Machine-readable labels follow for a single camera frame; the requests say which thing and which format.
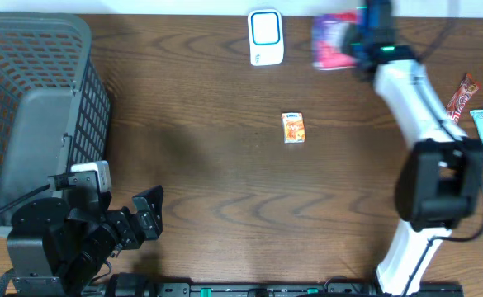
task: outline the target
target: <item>gray basket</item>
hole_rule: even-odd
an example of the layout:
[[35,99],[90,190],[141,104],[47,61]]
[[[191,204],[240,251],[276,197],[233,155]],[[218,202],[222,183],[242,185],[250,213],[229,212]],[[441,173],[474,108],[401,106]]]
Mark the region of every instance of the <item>gray basket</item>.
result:
[[0,208],[73,163],[102,159],[110,102],[90,49],[76,16],[0,13]]

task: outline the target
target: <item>white electronic device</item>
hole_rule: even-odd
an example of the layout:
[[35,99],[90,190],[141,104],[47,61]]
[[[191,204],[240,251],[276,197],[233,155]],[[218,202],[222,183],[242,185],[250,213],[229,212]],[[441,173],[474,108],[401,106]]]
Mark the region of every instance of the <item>white electronic device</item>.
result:
[[254,66],[274,65],[283,61],[282,15],[275,9],[249,14],[250,63]]

